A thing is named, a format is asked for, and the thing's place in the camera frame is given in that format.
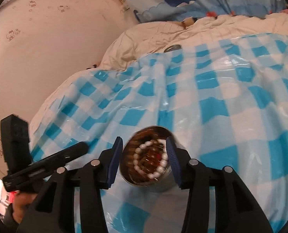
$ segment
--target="metal tin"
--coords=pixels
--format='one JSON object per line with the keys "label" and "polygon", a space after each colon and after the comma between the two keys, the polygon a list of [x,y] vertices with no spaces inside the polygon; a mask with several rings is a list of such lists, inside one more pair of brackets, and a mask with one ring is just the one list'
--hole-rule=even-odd
{"label": "metal tin", "polygon": [[161,126],[150,126],[136,132],[126,144],[123,149],[122,159],[120,161],[119,169],[122,177],[126,182],[133,186],[145,188],[151,192],[163,192],[175,185],[174,177],[170,165],[166,168],[165,172],[156,180],[143,183],[134,183],[128,173],[128,167],[126,165],[127,155],[132,154],[130,149],[139,146],[140,144],[149,141],[151,139],[166,139],[173,134],[166,128]]}

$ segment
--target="person's hand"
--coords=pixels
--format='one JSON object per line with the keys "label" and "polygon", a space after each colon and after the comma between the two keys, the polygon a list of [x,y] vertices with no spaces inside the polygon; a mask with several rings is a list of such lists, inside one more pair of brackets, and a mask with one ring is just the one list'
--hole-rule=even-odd
{"label": "person's hand", "polygon": [[12,217],[17,223],[21,223],[27,211],[26,205],[31,204],[36,196],[37,194],[34,193],[17,191],[12,203],[13,208]]}

